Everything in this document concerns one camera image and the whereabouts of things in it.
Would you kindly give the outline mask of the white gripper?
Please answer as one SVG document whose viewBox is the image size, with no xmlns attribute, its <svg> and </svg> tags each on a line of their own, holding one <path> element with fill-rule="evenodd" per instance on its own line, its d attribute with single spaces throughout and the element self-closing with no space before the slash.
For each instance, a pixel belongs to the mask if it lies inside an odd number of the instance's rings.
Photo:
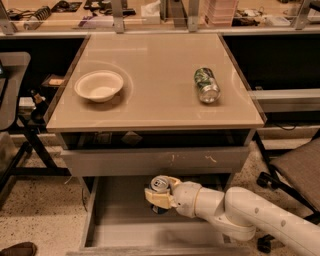
<svg viewBox="0 0 320 256">
<path fill-rule="evenodd" d="M 180 179 L 171 176 L 168 176 L 167 180 L 172 195 L 169 192 L 156 193 L 155 191 L 146 188 L 146 200 L 160 208 L 170 209 L 174 207 L 180 215 L 195 218 L 196 199 L 202 186 L 194 182 L 181 183 Z"/>
</svg>

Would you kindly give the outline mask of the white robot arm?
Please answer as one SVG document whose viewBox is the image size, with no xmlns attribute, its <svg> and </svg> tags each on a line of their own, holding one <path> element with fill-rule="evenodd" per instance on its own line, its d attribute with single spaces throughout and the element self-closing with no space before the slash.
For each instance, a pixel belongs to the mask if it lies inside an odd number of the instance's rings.
<svg viewBox="0 0 320 256">
<path fill-rule="evenodd" d="M 320 226 L 242 187 L 221 192 L 160 175 L 145 188 L 145 198 L 156 211 L 174 208 L 239 241 L 252 239 L 261 229 L 300 256 L 320 256 Z"/>
</svg>

